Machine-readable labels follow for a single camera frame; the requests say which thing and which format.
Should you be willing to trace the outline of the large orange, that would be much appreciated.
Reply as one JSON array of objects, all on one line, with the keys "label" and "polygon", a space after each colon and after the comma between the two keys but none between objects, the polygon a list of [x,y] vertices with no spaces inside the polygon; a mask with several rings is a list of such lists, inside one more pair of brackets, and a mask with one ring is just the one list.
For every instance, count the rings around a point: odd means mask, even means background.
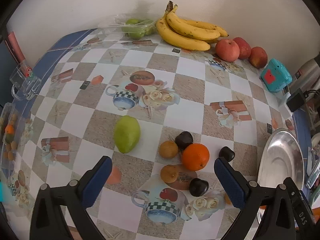
[{"label": "large orange", "polygon": [[209,150],[203,144],[190,144],[181,155],[181,163],[189,171],[198,171],[205,168],[209,159]]}]

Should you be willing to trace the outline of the glass mug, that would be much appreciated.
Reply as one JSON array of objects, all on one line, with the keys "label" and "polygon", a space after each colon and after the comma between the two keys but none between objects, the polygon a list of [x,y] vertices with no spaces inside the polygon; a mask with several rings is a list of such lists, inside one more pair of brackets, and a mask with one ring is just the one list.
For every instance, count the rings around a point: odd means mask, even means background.
[{"label": "glass mug", "polygon": [[23,60],[10,76],[11,94],[18,101],[31,100],[41,90],[41,79],[36,76],[26,60]]}]

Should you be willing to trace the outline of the steel thermos jug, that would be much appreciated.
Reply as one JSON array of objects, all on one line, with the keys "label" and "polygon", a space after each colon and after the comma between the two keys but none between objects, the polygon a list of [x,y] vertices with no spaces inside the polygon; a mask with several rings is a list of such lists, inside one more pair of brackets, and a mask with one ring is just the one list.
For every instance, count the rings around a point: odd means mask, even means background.
[{"label": "steel thermos jug", "polygon": [[289,85],[290,92],[301,89],[302,92],[307,90],[319,90],[320,76],[320,55],[304,63],[299,70],[292,76],[292,82]]}]

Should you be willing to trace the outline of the black power adapter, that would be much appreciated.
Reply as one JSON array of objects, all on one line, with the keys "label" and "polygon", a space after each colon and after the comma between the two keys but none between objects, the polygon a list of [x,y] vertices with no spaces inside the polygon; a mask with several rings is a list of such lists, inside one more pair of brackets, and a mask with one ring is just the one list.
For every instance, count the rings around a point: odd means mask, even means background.
[{"label": "black power adapter", "polygon": [[293,113],[306,103],[305,96],[300,88],[290,95],[286,104],[289,110]]}]

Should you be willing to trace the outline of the large steel bowl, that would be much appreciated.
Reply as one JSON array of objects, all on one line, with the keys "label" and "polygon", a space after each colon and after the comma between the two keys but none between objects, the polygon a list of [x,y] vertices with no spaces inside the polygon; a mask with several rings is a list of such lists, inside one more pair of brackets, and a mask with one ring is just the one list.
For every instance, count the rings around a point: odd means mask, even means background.
[{"label": "large steel bowl", "polygon": [[259,165],[257,182],[275,188],[287,177],[298,187],[304,186],[303,155],[298,141],[284,128],[276,129],[267,140]]}]

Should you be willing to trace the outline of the patterned tablecloth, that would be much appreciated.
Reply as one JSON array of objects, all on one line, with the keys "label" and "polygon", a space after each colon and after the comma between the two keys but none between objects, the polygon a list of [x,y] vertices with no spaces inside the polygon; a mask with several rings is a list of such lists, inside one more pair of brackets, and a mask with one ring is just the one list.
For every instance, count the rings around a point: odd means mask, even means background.
[{"label": "patterned tablecloth", "polygon": [[[29,132],[20,143],[15,170],[26,176],[6,212],[19,239],[29,238],[31,214],[40,186],[63,186],[79,179],[103,155],[121,171],[88,209],[109,239],[221,239],[238,214],[225,204],[214,170],[219,150],[236,153],[232,166],[246,178],[258,174],[268,125],[292,128],[279,112],[280,96],[270,93],[248,61],[223,62],[211,53],[174,48],[152,35],[150,45],[127,46],[121,34],[82,31],[57,42],[34,67],[44,85],[25,103]],[[114,128],[122,116],[136,118],[140,140],[120,153]],[[167,225],[151,221],[140,188],[158,185],[165,165],[161,143],[188,131],[210,152],[197,175],[209,182],[207,198],[187,195],[189,220]]]}]

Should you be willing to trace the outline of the pale red apple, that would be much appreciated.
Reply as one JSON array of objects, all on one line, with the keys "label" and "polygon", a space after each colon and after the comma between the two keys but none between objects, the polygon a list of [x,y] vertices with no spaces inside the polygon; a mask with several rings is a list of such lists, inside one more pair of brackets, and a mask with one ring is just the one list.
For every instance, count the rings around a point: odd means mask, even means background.
[{"label": "pale red apple", "polygon": [[234,62],[240,55],[240,48],[233,40],[223,39],[217,42],[215,52],[223,61]]}]

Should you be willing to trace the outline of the right red apple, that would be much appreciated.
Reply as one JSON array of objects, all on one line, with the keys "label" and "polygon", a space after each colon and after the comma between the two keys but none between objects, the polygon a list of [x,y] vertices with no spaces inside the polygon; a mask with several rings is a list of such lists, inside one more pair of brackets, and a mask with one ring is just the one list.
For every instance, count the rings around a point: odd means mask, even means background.
[{"label": "right red apple", "polygon": [[261,47],[253,47],[251,49],[251,54],[248,58],[250,64],[257,68],[264,68],[268,62],[268,56],[266,51]]}]

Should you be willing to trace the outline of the teal plastic box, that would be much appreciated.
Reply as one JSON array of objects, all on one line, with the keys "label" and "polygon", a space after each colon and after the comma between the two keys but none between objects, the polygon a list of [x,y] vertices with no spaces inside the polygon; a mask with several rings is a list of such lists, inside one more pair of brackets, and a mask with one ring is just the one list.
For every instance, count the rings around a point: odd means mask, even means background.
[{"label": "teal plastic box", "polygon": [[278,60],[271,59],[260,75],[267,89],[272,93],[281,91],[292,82],[287,68]]}]

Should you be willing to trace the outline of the clear box of green fruit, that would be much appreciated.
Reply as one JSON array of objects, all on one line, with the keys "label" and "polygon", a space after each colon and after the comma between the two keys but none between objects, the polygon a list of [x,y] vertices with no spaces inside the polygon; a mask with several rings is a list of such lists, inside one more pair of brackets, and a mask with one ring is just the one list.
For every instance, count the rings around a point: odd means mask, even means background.
[{"label": "clear box of green fruit", "polygon": [[156,32],[157,18],[152,14],[117,14],[107,16],[98,28],[105,33],[118,33],[132,40],[140,40]]}]

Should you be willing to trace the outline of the yellow banana bunch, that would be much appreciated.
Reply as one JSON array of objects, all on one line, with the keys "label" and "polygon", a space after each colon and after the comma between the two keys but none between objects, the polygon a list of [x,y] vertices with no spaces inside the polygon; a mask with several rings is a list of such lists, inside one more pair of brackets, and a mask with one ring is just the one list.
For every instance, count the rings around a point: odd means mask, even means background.
[{"label": "yellow banana bunch", "polygon": [[169,1],[164,15],[156,22],[160,37],[172,46],[191,51],[208,51],[212,43],[228,37],[225,29],[202,21],[185,20],[177,16],[178,5]]}]

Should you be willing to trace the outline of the middle red apple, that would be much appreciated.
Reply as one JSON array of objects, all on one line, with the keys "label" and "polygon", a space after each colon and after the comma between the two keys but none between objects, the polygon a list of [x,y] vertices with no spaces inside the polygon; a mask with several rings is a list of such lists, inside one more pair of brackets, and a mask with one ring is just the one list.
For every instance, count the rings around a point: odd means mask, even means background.
[{"label": "middle red apple", "polygon": [[241,37],[236,37],[233,41],[238,45],[240,50],[238,58],[241,60],[248,59],[251,55],[251,46]]}]

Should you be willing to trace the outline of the dark plum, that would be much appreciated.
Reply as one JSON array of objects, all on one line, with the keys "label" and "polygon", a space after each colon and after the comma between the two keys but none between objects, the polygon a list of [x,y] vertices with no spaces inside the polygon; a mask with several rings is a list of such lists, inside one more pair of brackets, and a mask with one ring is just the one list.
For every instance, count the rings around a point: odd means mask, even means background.
[{"label": "dark plum", "polygon": [[188,131],[181,132],[176,138],[175,143],[178,146],[178,148],[183,151],[185,150],[189,145],[193,143],[193,136]]},{"label": "dark plum", "polygon": [[204,195],[209,189],[209,183],[206,180],[194,178],[190,181],[189,192],[194,197]]},{"label": "dark plum", "polygon": [[235,153],[229,147],[224,146],[219,152],[219,157],[224,157],[227,162],[231,162],[235,157]]}]

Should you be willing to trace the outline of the clear fruit tray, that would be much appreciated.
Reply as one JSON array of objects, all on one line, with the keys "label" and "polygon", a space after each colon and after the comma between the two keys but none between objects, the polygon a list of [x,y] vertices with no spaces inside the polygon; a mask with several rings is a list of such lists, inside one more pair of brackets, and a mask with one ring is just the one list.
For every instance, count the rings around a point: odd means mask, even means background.
[{"label": "clear fruit tray", "polygon": [[25,125],[23,101],[7,102],[1,112],[1,180],[15,172],[16,158]]}]

